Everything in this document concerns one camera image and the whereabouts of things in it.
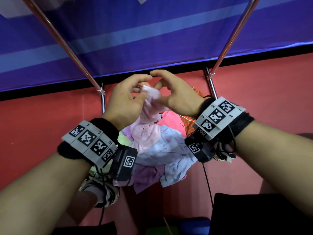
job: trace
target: light blue cloth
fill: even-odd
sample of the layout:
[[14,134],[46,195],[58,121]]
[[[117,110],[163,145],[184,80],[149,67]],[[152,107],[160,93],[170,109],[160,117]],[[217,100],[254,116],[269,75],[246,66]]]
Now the light blue cloth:
[[144,166],[165,164],[164,175],[160,179],[162,187],[180,181],[196,161],[196,157],[185,145],[185,138],[181,133],[164,125],[161,126],[159,141],[136,158],[136,163]]

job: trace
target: black fabric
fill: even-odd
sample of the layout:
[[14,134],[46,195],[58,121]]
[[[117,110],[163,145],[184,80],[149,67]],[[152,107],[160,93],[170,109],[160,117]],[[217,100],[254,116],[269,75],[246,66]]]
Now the black fabric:
[[209,235],[313,234],[313,221],[280,194],[215,194]]
[[79,227],[60,227],[54,229],[51,235],[70,235],[70,234],[91,234],[91,235],[117,235],[114,222],[103,224],[101,226],[79,226]]
[[[197,115],[197,118],[200,117],[200,115],[203,113],[203,111],[206,110],[213,102],[215,101],[214,98],[208,98],[206,99],[202,106],[200,107],[200,113]],[[242,130],[244,130],[245,127],[247,127],[252,121],[254,120],[253,117],[250,116],[249,113],[243,112],[241,113],[237,118],[235,118],[230,124],[230,128],[234,134],[234,137],[236,137],[238,134],[241,133]],[[231,134],[228,127],[224,128],[218,135],[215,136],[215,139],[218,142],[229,144],[233,140],[233,135]]]
[[[94,118],[90,120],[94,126],[103,131],[115,144],[117,144],[117,138],[119,131],[117,128],[109,121],[103,118]],[[61,142],[57,148],[58,153],[68,159],[84,159],[90,165],[94,166],[95,164],[86,158],[82,153],[72,148],[71,145],[67,142]]]

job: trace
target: black baseboard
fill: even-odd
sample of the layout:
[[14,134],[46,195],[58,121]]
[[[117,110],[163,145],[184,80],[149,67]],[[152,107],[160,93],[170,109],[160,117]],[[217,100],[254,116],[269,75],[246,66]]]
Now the black baseboard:
[[[266,60],[266,59],[275,59],[275,58],[282,58],[282,57],[288,57],[288,56],[294,56],[294,55],[308,54],[312,52],[313,52],[313,44],[303,45],[303,46],[298,46],[298,47],[267,51],[267,52],[258,53],[258,54],[249,54],[249,55],[244,55],[244,56],[226,58],[223,60],[220,66],[221,67],[230,66],[230,65],[240,64],[240,63],[249,63],[249,62],[255,62],[255,61]],[[215,62],[216,60],[199,62],[199,63],[188,63],[188,64],[165,67],[163,69],[166,69],[174,74],[177,74],[177,73],[203,70],[206,67],[212,68]],[[118,75],[114,75],[114,77],[111,77],[111,76],[97,77],[96,81],[98,83],[104,83],[106,85],[109,85],[109,84],[120,82],[135,73],[149,74],[149,72],[150,70],[144,70],[144,71],[137,71],[137,72],[132,72],[132,73],[118,74]],[[29,97],[29,96],[34,96],[34,95],[49,94],[49,93],[54,93],[54,92],[83,89],[87,87],[92,87],[92,84],[89,82],[88,79],[49,84],[49,85],[43,85],[43,86],[34,86],[34,87],[28,87],[28,88],[23,88],[23,89],[0,92],[0,101],[17,99],[17,98],[22,98],[22,97]]]

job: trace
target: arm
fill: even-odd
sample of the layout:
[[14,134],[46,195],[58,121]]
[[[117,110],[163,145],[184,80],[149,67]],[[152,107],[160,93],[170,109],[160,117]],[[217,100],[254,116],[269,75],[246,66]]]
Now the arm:
[[[204,99],[182,79],[165,70],[150,72],[162,79],[171,95],[159,102],[180,115],[196,117]],[[275,186],[295,206],[313,215],[313,141],[265,126],[249,124],[237,137],[238,154],[261,177]]]
[[262,178],[307,215],[313,216],[313,141],[249,124],[237,137],[237,150]]
[[[152,76],[136,74],[113,90],[103,118],[119,131],[139,117],[147,93],[137,86],[147,85]],[[71,160],[53,154],[28,173],[0,191],[1,234],[50,234],[91,166],[83,159]]]

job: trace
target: qr code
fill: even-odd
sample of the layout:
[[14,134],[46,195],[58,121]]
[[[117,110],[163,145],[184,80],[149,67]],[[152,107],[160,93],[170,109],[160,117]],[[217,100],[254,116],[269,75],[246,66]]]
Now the qr code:
[[221,104],[218,105],[223,111],[225,111],[226,113],[229,113],[230,111],[232,111],[233,109],[235,109],[235,107],[229,103],[228,101],[223,101]]
[[112,152],[111,149],[109,149],[109,150],[102,156],[102,160],[103,160],[104,162],[107,162],[107,161],[111,158],[112,155],[113,155],[113,152]]
[[200,148],[198,148],[195,143],[189,145],[188,147],[190,148],[190,150],[191,150],[194,154],[197,153],[197,152],[200,152]]
[[131,156],[126,156],[125,162],[124,162],[124,167],[133,167],[135,158]]
[[75,129],[73,129],[71,132],[69,132],[70,135],[73,137],[76,137],[77,135],[80,134],[85,129],[85,127],[78,125]]
[[210,115],[209,118],[214,121],[214,123],[218,124],[222,121],[223,118],[225,118],[226,115],[224,115],[221,111],[218,109],[215,109]]
[[98,139],[94,145],[91,146],[91,150],[97,155],[103,154],[108,146],[101,140]]
[[205,119],[202,124],[202,128],[204,128],[208,133],[212,131],[212,129],[215,128],[215,125],[212,124],[209,120]]
[[96,138],[97,136],[95,134],[86,130],[83,135],[78,138],[78,140],[84,145],[89,146]]
[[201,128],[197,128],[196,131],[201,134],[203,137],[207,136],[208,134],[205,133],[205,131],[203,131]]

